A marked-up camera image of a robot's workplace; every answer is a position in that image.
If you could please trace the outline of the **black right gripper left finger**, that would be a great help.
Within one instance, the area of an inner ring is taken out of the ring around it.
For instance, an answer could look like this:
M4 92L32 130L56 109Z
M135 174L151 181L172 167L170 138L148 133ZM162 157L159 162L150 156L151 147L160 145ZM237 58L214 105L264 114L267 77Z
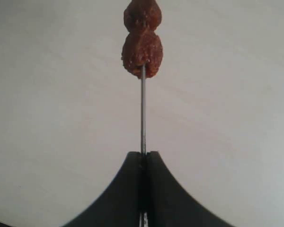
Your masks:
M128 152L105 191L66 227L138 227L141 154Z

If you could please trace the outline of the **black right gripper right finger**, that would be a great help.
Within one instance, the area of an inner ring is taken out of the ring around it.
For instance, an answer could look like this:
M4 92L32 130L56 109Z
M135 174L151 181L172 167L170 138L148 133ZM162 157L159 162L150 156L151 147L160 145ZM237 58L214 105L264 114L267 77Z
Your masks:
M146 156L150 227L230 227L190 196L166 167L159 152Z

